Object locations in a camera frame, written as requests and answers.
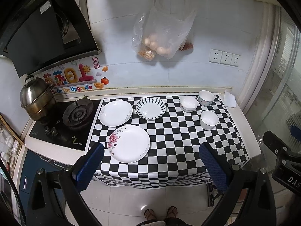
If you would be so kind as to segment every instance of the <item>kitchen counter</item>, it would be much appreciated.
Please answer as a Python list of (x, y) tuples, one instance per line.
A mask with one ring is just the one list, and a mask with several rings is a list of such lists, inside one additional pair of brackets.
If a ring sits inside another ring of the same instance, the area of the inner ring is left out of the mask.
[[(189, 94), (196, 94), (196, 93), (174, 93), (174, 95), (189, 95)], [(167, 95), (165, 94), (144, 94), (144, 96), (159, 96), (159, 95)], [(123, 98), (123, 95), (106, 95), (106, 98)], [(130, 94), (127, 96), (137, 96), (137, 94)], [(221, 100), (223, 100), (223, 94), (219, 94)], [(89, 99), (102, 99), (103, 96), (89, 96)], [(80, 98), (69, 98), (69, 99), (62, 99), (59, 101), (74, 101)], [(238, 132), (241, 135), (243, 143), (245, 144), (246, 151), (248, 153), (249, 159), (255, 157), (261, 153), (257, 140), (252, 132), (252, 129), (247, 122), (244, 114), (242, 113), (241, 109), (238, 107), (236, 108), (228, 108), (226, 107), (228, 112), (230, 113)], [(35, 122), (33, 122), (29, 128), (29, 131), (25, 137), (25, 144), (26, 147), (40, 155), (53, 159), (55, 161), (64, 163), (64, 164), (74, 164), (77, 159), (87, 153), (88, 145), (86, 146), (85, 151), (70, 149), (62, 146), (57, 146), (51, 143), (43, 142), (41, 140), (32, 138), (29, 136), (29, 133), (33, 127)]]
[[(197, 94), (186, 95), (198, 98)], [(146, 97), (156, 97), (165, 103), (167, 109), (162, 118), (144, 120), (138, 116), (136, 104)], [(230, 165), (242, 167), (249, 160), (240, 133), (218, 94), (215, 94), (210, 106), (204, 107), (198, 103), (196, 110), (190, 113), (180, 108), (180, 96), (176, 93), (105, 97), (98, 109), (103, 109), (115, 100), (131, 104), (133, 114), (124, 125), (136, 125), (144, 129), (150, 137), (150, 149), (137, 162), (118, 162), (107, 147), (116, 127), (107, 127), (96, 118), (89, 145), (92, 147), (96, 142), (104, 144), (104, 157), (94, 176), (109, 186), (129, 185), (139, 189), (152, 189), (212, 182), (199, 157), (199, 146), (203, 142), (208, 142)], [(204, 130), (200, 124), (200, 114), (205, 110), (211, 110), (219, 117), (219, 124), (211, 130)]]

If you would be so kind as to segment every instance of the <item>black knob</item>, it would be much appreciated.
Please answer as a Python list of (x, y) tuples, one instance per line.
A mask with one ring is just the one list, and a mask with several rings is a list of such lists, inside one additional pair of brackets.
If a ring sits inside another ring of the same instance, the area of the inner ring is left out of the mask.
[(49, 134), (50, 133), (49, 127), (45, 127), (44, 131), (45, 131), (46, 134)]
[(56, 136), (58, 134), (57, 130), (54, 127), (51, 128), (51, 134), (52, 136)]

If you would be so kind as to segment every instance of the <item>cabinet door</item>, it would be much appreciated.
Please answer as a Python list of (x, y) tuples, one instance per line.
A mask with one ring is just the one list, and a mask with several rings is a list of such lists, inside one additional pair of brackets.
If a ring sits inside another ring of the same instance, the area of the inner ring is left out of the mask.
[(20, 196), (20, 200), (21, 200), (25, 215), (27, 216), (29, 194), (24, 191), (19, 191), (19, 196)]
[(30, 193), (33, 180), (39, 168), (44, 168), (46, 172), (59, 170), (48, 162), (42, 160), (35, 152), (28, 150), (21, 173), (19, 188), (21, 191), (24, 191), (28, 194)]

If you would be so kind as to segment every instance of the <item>white plate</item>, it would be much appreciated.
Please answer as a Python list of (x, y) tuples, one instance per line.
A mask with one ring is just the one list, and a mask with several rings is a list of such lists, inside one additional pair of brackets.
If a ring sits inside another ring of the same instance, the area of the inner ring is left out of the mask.
[(145, 98), (136, 105), (136, 113), (143, 119), (155, 120), (164, 115), (165, 103), (158, 98)]
[(133, 163), (147, 154), (150, 145), (150, 137), (144, 129), (134, 125), (125, 125), (111, 134), (108, 149), (115, 160)]
[(115, 100), (101, 107), (98, 118), (107, 127), (117, 127), (127, 122), (133, 114), (132, 105), (123, 100)]

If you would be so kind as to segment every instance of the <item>person's leg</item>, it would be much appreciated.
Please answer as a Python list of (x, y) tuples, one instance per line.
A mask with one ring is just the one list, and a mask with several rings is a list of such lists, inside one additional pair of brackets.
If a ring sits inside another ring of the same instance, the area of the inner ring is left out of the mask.
[(141, 225), (147, 225), (153, 222), (157, 222), (158, 219), (154, 213), (154, 211), (152, 209), (146, 209), (144, 212), (144, 216), (146, 218), (146, 221), (139, 223), (137, 226), (141, 226)]
[(177, 218), (177, 215), (178, 209), (175, 206), (169, 207), (167, 210), (166, 218), (164, 219), (166, 226), (192, 226)]

